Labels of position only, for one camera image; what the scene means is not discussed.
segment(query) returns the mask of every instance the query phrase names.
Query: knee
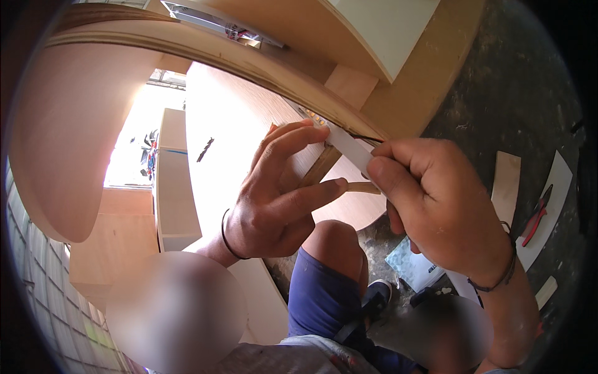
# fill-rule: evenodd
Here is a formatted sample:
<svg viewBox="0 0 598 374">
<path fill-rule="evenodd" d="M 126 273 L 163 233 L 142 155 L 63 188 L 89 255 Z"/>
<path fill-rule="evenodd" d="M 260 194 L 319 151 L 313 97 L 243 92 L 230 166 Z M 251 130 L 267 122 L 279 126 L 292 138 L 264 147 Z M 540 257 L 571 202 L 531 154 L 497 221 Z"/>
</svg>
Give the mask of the knee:
<svg viewBox="0 0 598 374">
<path fill-rule="evenodd" d="M 355 229 L 334 220 L 318 222 L 303 249 L 326 266 L 356 280 L 366 258 Z"/>
</svg>

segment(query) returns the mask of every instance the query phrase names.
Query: pliers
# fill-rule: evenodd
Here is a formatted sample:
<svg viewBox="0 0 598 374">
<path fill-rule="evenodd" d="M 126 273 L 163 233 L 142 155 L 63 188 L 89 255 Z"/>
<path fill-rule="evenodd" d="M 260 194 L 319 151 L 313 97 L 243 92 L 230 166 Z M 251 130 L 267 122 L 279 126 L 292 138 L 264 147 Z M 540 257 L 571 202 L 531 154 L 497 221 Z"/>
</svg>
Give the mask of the pliers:
<svg viewBox="0 0 598 374">
<path fill-rule="evenodd" d="M 540 198 L 540 200 L 538 200 L 538 203 L 534 207 L 532 216 L 528 219 L 525 230 L 523 230 L 523 233 L 520 235 L 521 238 L 525 238 L 523 240 L 523 243 L 521 244 L 522 247 L 525 247 L 527 243 L 529 243 L 533 235 L 536 233 L 536 230 L 538 229 L 538 224 L 540 223 L 540 220 L 543 216 L 546 215 L 546 205 L 550 200 L 550 194 L 552 193 L 552 191 L 553 185 L 551 184 L 546 189 L 546 192 L 544 193 L 544 195 L 542 195 L 542 197 Z"/>
</svg>

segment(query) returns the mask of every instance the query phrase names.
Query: blue shorts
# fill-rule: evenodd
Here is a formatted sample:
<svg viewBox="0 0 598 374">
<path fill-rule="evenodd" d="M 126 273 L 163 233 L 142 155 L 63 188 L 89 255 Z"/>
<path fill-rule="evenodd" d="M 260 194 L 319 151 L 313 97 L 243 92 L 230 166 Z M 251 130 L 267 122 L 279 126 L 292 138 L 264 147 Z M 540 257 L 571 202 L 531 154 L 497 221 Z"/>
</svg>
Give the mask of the blue shorts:
<svg viewBox="0 0 598 374">
<path fill-rule="evenodd" d="M 358 283 L 314 259 L 299 248 L 289 289 L 289 335 L 318 335 L 333 339 L 346 324 L 359 318 Z M 381 374 L 411 373 L 417 364 L 367 338 L 362 323 L 343 345 L 360 352 Z"/>
</svg>

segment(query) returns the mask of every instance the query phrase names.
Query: bracelet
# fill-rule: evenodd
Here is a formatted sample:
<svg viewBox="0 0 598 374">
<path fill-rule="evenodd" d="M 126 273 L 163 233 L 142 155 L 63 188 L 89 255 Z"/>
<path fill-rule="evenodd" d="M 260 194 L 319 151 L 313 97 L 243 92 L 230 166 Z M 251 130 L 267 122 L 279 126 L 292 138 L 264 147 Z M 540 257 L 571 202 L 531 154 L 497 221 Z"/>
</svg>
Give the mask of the bracelet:
<svg viewBox="0 0 598 374">
<path fill-rule="evenodd" d="M 498 287 L 498 285 L 503 282 L 505 284 L 509 284 L 509 281 L 511 280 L 511 278 L 513 277 L 513 274 L 515 273 L 515 263 L 516 263 L 515 260 L 517 259 L 517 246 L 515 244 L 515 240 L 511 237 L 511 235 L 508 234 L 508 236 L 509 236 L 509 239 L 511 240 L 511 246 L 513 247 L 513 254 L 511 256 L 511 263 L 509 264 L 509 267 L 506 269 L 506 271 L 502 275 L 501 279 L 492 287 L 482 287 L 480 285 L 475 284 L 475 282 L 472 281 L 471 279 L 467 278 L 467 281 L 469 282 L 469 284 L 471 284 L 476 290 L 490 292 L 490 291 L 494 290 L 496 287 Z"/>
<path fill-rule="evenodd" d="M 222 240 L 224 240 L 224 245 L 226 245 L 226 249 L 228 249 L 228 251 L 235 256 L 237 259 L 239 260 L 249 260 L 249 257 L 241 257 L 238 254 L 236 254 L 235 252 L 233 252 L 232 249 L 230 249 L 230 245 L 228 244 L 227 240 L 226 240 L 226 236 L 224 236 L 224 217 L 226 217 L 226 213 L 228 213 L 229 209 L 226 209 L 224 211 L 224 214 L 222 215 L 222 224 L 220 225 L 220 231 L 222 232 Z"/>
</svg>

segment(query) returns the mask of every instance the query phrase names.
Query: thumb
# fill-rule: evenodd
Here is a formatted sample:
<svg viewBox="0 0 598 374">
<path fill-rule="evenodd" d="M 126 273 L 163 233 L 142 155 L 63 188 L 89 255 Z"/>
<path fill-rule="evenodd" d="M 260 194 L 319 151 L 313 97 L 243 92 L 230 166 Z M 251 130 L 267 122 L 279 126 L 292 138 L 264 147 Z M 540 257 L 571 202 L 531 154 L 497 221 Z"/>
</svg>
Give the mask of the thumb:
<svg viewBox="0 0 598 374">
<path fill-rule="evenodd" d="M 336 200 L 347 188 L 347 180 L 344 178 L 298 188 L 277 197 L 270 204 L 272 216 L 283 224 L 294 222 Z"/>
<path fill-rule="evenodd" d="M 401 218 L 420 205 L 423 190 L 407 169 L 388 157 L 374 157 L 367 165 L 368 174 L 395 206 Z"/>
</svg>

